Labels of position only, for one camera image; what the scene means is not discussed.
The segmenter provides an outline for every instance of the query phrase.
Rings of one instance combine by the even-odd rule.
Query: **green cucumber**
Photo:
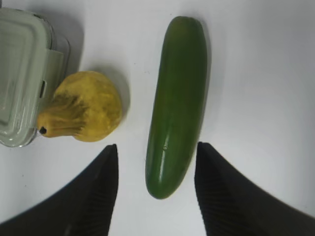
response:
[[[207,80],[207,46],[202,25],[176,17],[162,49],[146,159],[146,185],[169,197],[189,167],[202,121]]]

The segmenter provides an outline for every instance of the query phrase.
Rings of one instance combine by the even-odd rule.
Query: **container lid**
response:
[[[31,141],[38,109],[56,88],[48,80],[59,80],[62,54],[56,57],[51,45],[50,28],[40,17],[0,8],[0,142],[6,146]]]

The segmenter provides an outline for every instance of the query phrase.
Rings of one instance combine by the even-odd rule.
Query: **white table surface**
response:
[[[161,46],[177,15],[202,19],[212,42],[200,140],[273,196],[315,216],[314,0],[4,0],[3,6],[46,15],[73,47],[70,69],[108,74],[126,117],[96,143],[38,137],[23,148],[0,146],[0,222],[54,194],[116,143],[120,181],[110,235],[205,235],[195,156],[170,198],[155,200],[145,186]]]

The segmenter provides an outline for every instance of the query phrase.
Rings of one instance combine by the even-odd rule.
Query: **food storage container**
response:
[[[65,70],[58,44],[43,17],[0,8],[0,143],[20,147],[36,135],[37,114]]]

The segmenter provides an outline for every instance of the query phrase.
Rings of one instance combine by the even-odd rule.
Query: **pear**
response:
[[[73,136],[95,142],[109,135],[122,119],[122,103],[113,83],[94,71],[65,78],[47,108],[37,117],[45,137]]]

